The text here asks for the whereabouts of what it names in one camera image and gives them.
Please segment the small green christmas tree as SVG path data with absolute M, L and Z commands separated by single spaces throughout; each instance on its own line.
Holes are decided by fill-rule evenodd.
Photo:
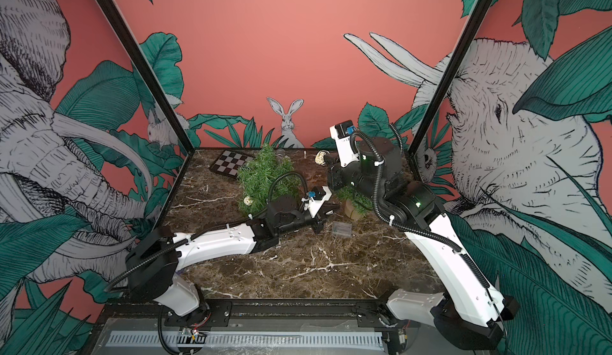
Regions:
M 339 189 L 335 195 L 341 202 L 344 214 L 351 220 L 358 221 L 373 211 L 371 200 L 350 186 Z

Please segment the large green christmas tree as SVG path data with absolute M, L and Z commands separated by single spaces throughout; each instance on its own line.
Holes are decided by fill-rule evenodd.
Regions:
M 263 210 L 267 205 L 272 183 L 279 176 L 293 170 L 293 163 L 289 157 L 278 157 L 271 146 L 264 145 L 255 158 L 238 172 L 237 179 L 243 191 L 238 202 L 240 212 L 246 216 L 249 214 L 254 216 Z M 244 204 L 246 197 L 253 199 L 252 205 Z

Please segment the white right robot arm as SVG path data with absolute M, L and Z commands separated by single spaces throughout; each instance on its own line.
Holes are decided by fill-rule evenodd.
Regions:
M 367 136 L 352 121 L 330 129 L 336 157 L 325 158 L 328 187 L 350 187 L 372 203 L 374 214 L 398 229 L 428 260 L 445 289 L 423 294 L 393 291 L 383 312 L 392 321 L 433 326 L 461 350 L 495 350 L 520 305 L 495 288 L 460 242 L 441 200 L 403 171 L 401 141 Z

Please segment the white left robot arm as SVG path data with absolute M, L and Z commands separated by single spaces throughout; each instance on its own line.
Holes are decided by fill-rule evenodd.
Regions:
M 200 233 L 156 233 L 128 255 L 126 270 L 106 289 L 126 280 L 130 292 L 161 305 L 160 317 L 167 325 L 200 330 L 213 312 L 202 291 L 180 272 L 210 259 L 265 251 L 277 246 L 285 233 L 304 227 L 320 233 L 338 208 L 331 197 L 327 186 L 307 189 L 300 199 L 269 194 L 266 207 L 243 221 Z

